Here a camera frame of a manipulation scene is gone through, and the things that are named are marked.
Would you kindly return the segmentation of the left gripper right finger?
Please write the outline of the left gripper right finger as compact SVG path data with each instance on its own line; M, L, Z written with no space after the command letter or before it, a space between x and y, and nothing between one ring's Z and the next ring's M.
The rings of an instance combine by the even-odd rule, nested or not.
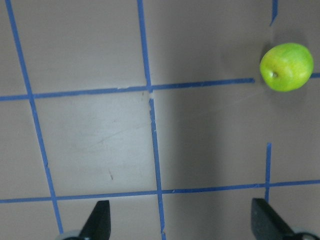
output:
M295 232L263 198L251 200L251 231L256 240L289 240Z

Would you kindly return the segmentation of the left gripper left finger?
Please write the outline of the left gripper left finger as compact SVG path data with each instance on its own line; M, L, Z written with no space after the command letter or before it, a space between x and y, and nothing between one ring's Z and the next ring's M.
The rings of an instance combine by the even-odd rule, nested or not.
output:
M109 240L111 236L110 201L100 200L80 231L80 240Z

